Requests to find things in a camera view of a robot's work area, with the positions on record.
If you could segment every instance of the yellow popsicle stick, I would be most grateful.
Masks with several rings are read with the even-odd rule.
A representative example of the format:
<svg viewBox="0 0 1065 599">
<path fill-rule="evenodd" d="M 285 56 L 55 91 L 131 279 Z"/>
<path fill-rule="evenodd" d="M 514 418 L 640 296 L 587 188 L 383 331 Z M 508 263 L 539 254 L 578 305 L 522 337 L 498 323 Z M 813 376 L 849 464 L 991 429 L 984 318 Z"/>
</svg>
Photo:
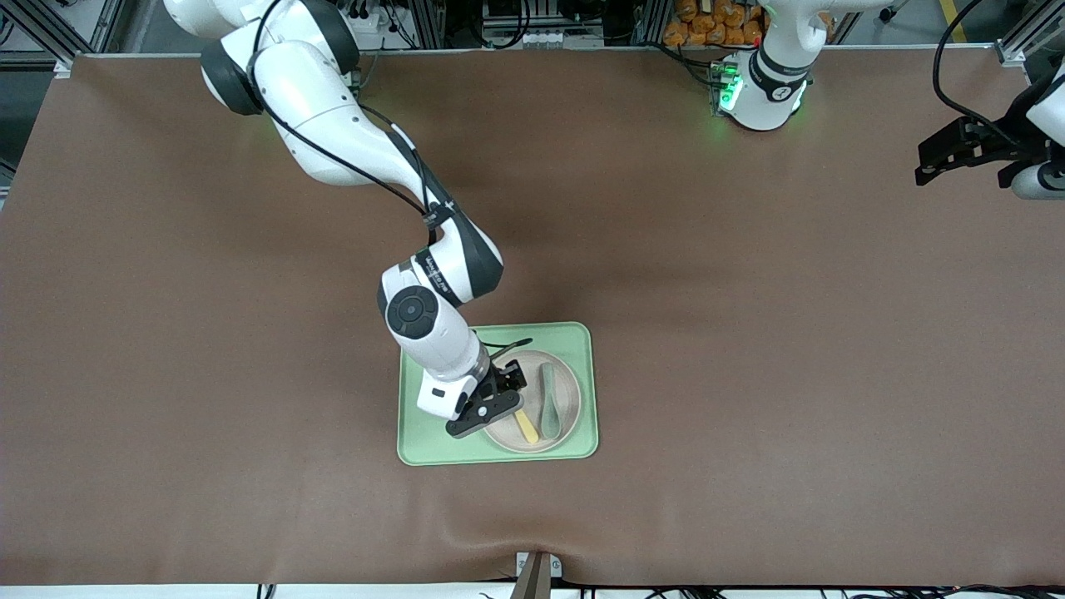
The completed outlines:
<svg viewBox="0 0 1065 599">
<path fill-rule="evenodd" d="M 536 432 L 536 426 L 532 425 L 532 421 L 529 420 L 524 409 L 515 411 L 514 419 L 518 420 L 518 427 L 522 430 L 522 436 L 529 444 L 540 440 L 540 433 Z"/>
</svg>

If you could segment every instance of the green spoon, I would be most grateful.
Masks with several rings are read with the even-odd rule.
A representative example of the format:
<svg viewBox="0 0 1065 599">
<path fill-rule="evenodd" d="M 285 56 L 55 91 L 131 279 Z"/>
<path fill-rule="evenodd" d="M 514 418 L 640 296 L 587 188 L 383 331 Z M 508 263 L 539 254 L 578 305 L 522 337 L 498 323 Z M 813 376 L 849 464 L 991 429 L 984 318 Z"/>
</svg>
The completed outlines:
<svg viewBox="0 0 1065 599">
<path fill-rule="evenodd" d="M 540 367 L 540 385 L 543 387 L 543 409 L 540 410 L 540 435 L 547 440 L 562 434 L 562 423 L 555 406 L 555 367 L 547 362 Z"/>
</svg>

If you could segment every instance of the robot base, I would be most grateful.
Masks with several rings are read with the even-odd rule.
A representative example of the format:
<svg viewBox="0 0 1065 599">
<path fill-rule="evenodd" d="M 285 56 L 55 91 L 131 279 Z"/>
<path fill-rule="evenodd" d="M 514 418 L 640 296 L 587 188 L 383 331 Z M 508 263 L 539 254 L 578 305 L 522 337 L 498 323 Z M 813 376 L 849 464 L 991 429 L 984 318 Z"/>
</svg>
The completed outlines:
<svg viewBox="0 0 1065 599">
<path fill-rule="evenodd" d="M 770 131 L 787 123 L 802 102 L 806 83 L 785 101 L 771 101 L 766 93 L 751 81 L 750 63 L 754 50 L 743 50 L 725 56 L 710 67 L 710 81 L 721 86 L 710 90 L 715 114 L 728 115 L 740 126 L 754 131 Z"/>
</svg>

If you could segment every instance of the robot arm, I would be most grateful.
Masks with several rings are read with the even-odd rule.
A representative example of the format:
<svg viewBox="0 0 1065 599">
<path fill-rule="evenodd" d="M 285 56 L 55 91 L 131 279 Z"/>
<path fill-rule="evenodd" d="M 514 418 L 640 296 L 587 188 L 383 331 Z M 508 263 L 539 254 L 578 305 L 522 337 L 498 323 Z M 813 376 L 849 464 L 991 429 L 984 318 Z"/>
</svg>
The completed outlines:
<svg viewBox="0 0 1065 599">
<path fill-rule="evenodd" d="M 760 0 L 771 17 L 769 31 L 755 50 L 727 59 L 737 75 L 733 92 L 720 101 L 721 112 L 756 131 L 784 125 L 799 110 L 809 69 L 828 38 L 819 13 L 880 9 L 890 0 Z"/>
<path fill-rule="evenodd" d="M 1065 65 L 1021 92 L 994 125 L 962 116 L 921 142 L 917 184 L 962 166 L 1006 160 L 999 188 L 1021 199 L 1065 199 Z"/>
<path fill-rule="evenodd" d="M 494 367 L 457 310 L 495 289 L 503 275 L 498 249 L 406 133 L 391 123 L 392 130 L 382 131 L 366 117 L 342 79 L 355 68 L 358 50 L 335 7 L 325 0 L 281 1 L 261 32 L 250 22 L 204 50 L 209 87 L 234 112 L 265 111 L 314 179 L 394 183 L 415 195 L 426 226 L 443 237 L 384 271 L 377 303 L 392 337 L 423 367 L 417 406 L 446 418 L 455 437 L 512 414 L 522 405 L 520 367 Z M 253 51 L 257 36 L 262 49 Z"/>
</svg>

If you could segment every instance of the black cable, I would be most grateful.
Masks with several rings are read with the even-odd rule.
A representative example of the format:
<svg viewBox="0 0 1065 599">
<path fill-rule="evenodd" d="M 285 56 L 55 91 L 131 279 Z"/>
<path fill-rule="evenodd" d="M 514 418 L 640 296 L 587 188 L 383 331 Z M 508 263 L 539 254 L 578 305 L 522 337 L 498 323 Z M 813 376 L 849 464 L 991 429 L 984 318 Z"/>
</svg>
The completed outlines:
<svg viewBox="0 0 1065 599">
<path fill-rule="evenodd" d="M 370 61 L 370 68 L 366 69 L 366 76 L 359 78 L 359 91 L 361 92 L 363 87 L 370 85 L 370 78 L 374 75 L 374 69 L 377 68 L 377 59 L 380 58 L 381 52 L 384 51 L 384 36 L 381 36 L 381 47 L 374 53 L 374 59 Z"/>
<path fill-rule="evenodd" d="M 388 125 L 389 127 L 395 128 L 395 122 L 389 118 L 388 116 L 384 116 L 377 109 L 367 107 L 362 102 L 359 102 L 359 108 L 376 116 L 377 118 L 380 118 L 381 122 Z M 425 169 L 428 168 L 428 166 L 425 164 L 425 161 L 422 160 L 422 155 L 417 152 L 417 148 L 410 148 L 410 151 L 414 156 L 414 160 L 417 162 L 417 177 L 419 179 L 422 179 L 422 205 L 425 207 L 426 210 L 428 210 L 429 190 L 428 190 L 428 183 L 425 179 Z M 429 245 L 432 245 L 436 242 L 437 242 L 437 229 L 429 229 Z"/>
<path fill-rule="evenodd" d="M 1006 134 L 1005 131 L 999 128 L 999 126 L 993 123 L 989 118 L 947 97 L 947 94 L 944 93 L 943 87 L 939 85 L 939 63 L 943 62 L 943 50 L 944 48 L 947 47 L 947 41 L 950 39 L 951 34 L 954 33 L 954 30 L 957 29 L 958 25 L 961 25 L 962 19 L 965 18 L 965 15 L 968 15 L 972 11 L 972 9 L 976 9 L 977 5 L 983 1 L 984 0 L 972 0 L 971 2 L 966 4 L 964 9 L 957 12 L 957 16 L 955 16 L 954 19 L 950 21 L 950 25 L 947 26 L 947 31 L 943 32 L 943 37 L 939 38 L 939 44 L 935 47 L 935 56 L 933 56 L 932 59 L 932 90 L 935 91 L 936 97 L 939 98 L 939 101 L 941 101 L 943 103 L 977 120 L 978 123 L 984 124 L 984 126 L 986 126 L 988 129 L 994 131 L 997 135 L 1002 137 L 1010 144 L 1014 146 L 1020 146 L 1021 145 L 1020 142 L 1015 140 L 1013 135 Z"/>
<path fill-rule="evenodd" d="M 480 0 L 473 0 L 473 2 L 471 3 L 471 7 L 479 5 L 480 5 Z M 513 47 L 525 37 L 525 34 L 529 32 L 529 26 L 532 25 L 532 7 L 529 5 L 529 0 L 522 0 L 522 6 L 524 6 L 525 9 L 525 25 L 522 26 L 522 13 L 521 11 L 519 11 L 518 29 L 514 31 L 514 35 L 513 37 L 510 38 L 510 42 L 507 42 L 503 46 L 496 46 L 492 42 L 485 39 L 485 37 L 477 31 L 477 28 L 474 22 L 476 19 L 474 18 L 473 14 L 471 14 L 470 17 L 470 33 L 473 34 L 474 39 L 476 39 L 481 45 L 482 48 L 489 48 L 494 50 L 506 50 L 507 48 Z M 484 18 L 481 18 L 481 26 L 484 25 L 485 21 Z"/>
<path fill-rule="evenodd" d="M 580 593 L 584 596 L 585 592 L 594 593 L 600 588 L 626 588 L 623 586 L 584 586 L 580 585 Z M 703 586 L 703 585 L 678 585 L 678 586 L 666 586 L 666 587 L 652 587 L 651 595 L 646 596 L 644 599 L 653 598 L 663 598 L 667 597 L 667 593 L 676 592 L 682 597 L 686 599 L 726 599 L 722 592 L 733 587 L 727 586 Z M 765 587 L 747 587 L 747 588 L 765 588 Z M 972 584 L 968 586 L 950 586 L 950 587 L 916 587 L 916 586 L 899 586 L 899 587 L 867 587 L 868 592 L 858 595 L 849 595 L 847 589 L 839 587 L 831 587 L 833 592 L 839 592 L 843 597 L 848 599 L 861 599 L 861 598 L 875 598 L 875 599 L 946 599 L 951 595 L 957 593 L 995 593 L 998 595 L 1006 595 L 1014 597 L 1016 599 L 1053 599 L 1050 594 L 1065 594 L 1065 587 L 1060 586 L 1015 586 L 1015 587 L 1001 587 L 993 586 L 987 584 Z M 818 593 L 821 594 L 823 599 L 828 599 L 826 588 L 817 588 Z M 872 593 L 883 593 L 885 595 L 873 595 Z"/>
<path fill-rule="evenodd" d="M 492 360 L 494 360 L 495 358 L 502 356 L 503 354 L 506 354 L 507 352 L 509 352 L 509 351 L 511 351 L 511 350 L 513 350 L 515 347 L 521 347 L 523 345 L 528 345 L 531 342 L 532 342 L 532 338 L 531 337 L 526 337 L 525 339 L 519 339 L 518 341 L 514 341 L 513 343 L 509 343 L 507 345 L 499 345 L 499 344 L 496 344 L 496 343 L 485 343 L 484 341 L 481 341 L 481 343 L 484 343 L 484 345 L 486 347 L 499 347 L 499 350 L 497 352 L 494 352 L 493 354 L 491 354 L 490 356 L 488 356 L 489 359 L 492 359 Z"/>
<path fill-rule="evenodd" d="M 709 61 L 697 61 L 694 59 L 686 59 L 678 52 L 674 52 L 669 46 L 661 44 L 660 42 L 640 42 L 637 46 L 646 46 L 649 48 L 657 48 L 662 51 L 667 56 L 673 59 L 677 62 L 684 62 L 690 64 L 691 66 L 710 66 Z M 722 44 L 707 44 L 706 48 L 718 48 L 721 50 L 753 50 L 754 46 L 724 46 Z"/>
<path fill-rule="evenodd" d="M 268 114 L 271 116 L 271 118 L 273 118 L 278 125 L 280 125 L 282 129 L 284 129 L 285 131 L 288 131 L 290 134 L 292 134 L 297 140 L 304 142 L 308 146 L 310 146 L 313 149 L 315 149 L 316 151 L 321 152 L 326 158 L 329 158 L 330 160 L 332 160 L 332 161 L 341 164 L 342 166 L 344 166 L 346 168 L 350 168 L 351 171 L 355 171 L 356 173 L 358 173 L 359 175 L 365 177 L 370 181 L 373 181 L 373 182 L 377 183 L 378 185 L 384 188 L 390 193 L 392 193 L 393 195 L 395 195 L 399 199 L 402 199 L 405 203 L 407 203 L 408 206 L 410 206 L 414 210 L 417 210 L 419 214 L 421 214 L 422 216 L 425 216 L 425 210 L 416 201 L 414 201 L 411 198 L 407 197 L 406 194 L 400 193 L 399 190 L 395 189 L 391 184 L 389 184 L 389 183 L 380 180 L 379 178 L 371 175 L 370 173 L 366 173 L 362 168 L 359 168 L 358 166 L 351 164 L 350 162 L 344 160 L 343 158 L 341 158 L 341 157 L 332 153 L 331 151 L 325 149 L 324 147 L 322 147 L 318 144 L 314 143 L 313 141 L 309 140 L 306 135 L 304 135 L 299 131 L 296 131 L 291 125 L 289 125 L 288 123 L 285 123 L 284 119 L 282 119 L 276 112 L 274 112 L 274 109 L 272 109 L 271 106 L 268 103 L 266 103 L 266 98 L 263 97 L 262 90 L 260 90 L 259 83 L 256 80 L 255 65 L 256 65 L 256 62 L 259 60 L 259 43 L 262 39 L 262 33 L 263 33 L 263 30 L 265 29 L 266 19 L 269 17 L 271 12 L 273 12 L 274 9 L 278 5 L 278 3 L 280 3 L 280 1 L 281 0 L 274 0 L 273 2 L 271 2 L 269 6 L 266 7 L 266 12 L 263 13 L 262 20 L 259 21 L 259 28 L 256 29 L 255 45 L 252 46 L 252 48 L 255 49 L 255 51 L 251 54 L 251 64 L 249 64 L 248 68 L 247 68 L 248 79 L 249 79 L 249 82 L 251 83 L 251 90 L 255 93 L 256 98 L 259 100 L 259 103 L 263 107 L 263 110 L 266 111 L 266 114 Z"/>
<path fill-rule="evenodd" d="M 510 349 L 521 347 L 522 345 L 528 345 L 531 342 L 532 342 L 531 337 L 526 337 L 525 339 L 519 339 L 518 341 L 514 341 L 513 343 L 507 343 L 506 345 L 501 345 L 498 343 L 489 343 L 488 341 L 481 341 L 481 343 L 484 343 L 486 347 L 510 347 Z"/>
<path fill-rule="evenodd" d="M 393 0 L 386 0 L 386 4 L 387 4 L 387 6 L 384 9 L 384 12 L 387 12 L 389 14 L 389 19 L 391 19 L 392 22 L 395 23 L 395 26 L 396 26 L 396 32 L 399 33 L 399 37 L 408 46 L 410 46 L 411 50 L 416 50 L 417 49 L 417 45 L 414 44 L 413 37 L 411 37 L 410 33 L 407 33 L 407 28 L 404 27 L 403 20 L 399 19 L 399 12 L 396 11 L 396 5 L 393 2 Z"/>
<path fill-rule="evenodd" d="M 724 85 L 722 85 L 721 83 L 715 83 L 708 79 L 703 79 L 702 77 L 700 77 L 699 74 L 695 72 L 694 67 L 692 67 L 691 64 L 688 62 L 688 59 L 684 58 L 684 53 L 681 52 L 679 46 L 676 47 L 676 53 L 677 55 L 681 56 L 681 64 L 684 65 L 684 68 L 688 71 L 688 75 L 690 75 L 692 79 L 699 81 L 700 83 L 706 85 L 707 87 L 724 87 Z"/>
<path fill-rule="evenodd" d="M 595 37 L 595 39 L 600 39 L 600 41 L 603 41 L 603 42 L 610 42 L 611 39 L 623 39 L 625 37 L 632 37 L 634 31 L 636 31 L 636 30 L 635 29 L 629 29 L 625 33 L 621 33 L 621 34 L 618 34 L 618 35 L 610 35 L 610 36 L 605 36 L 604 35 L 604 36 Z"/>
</svg>

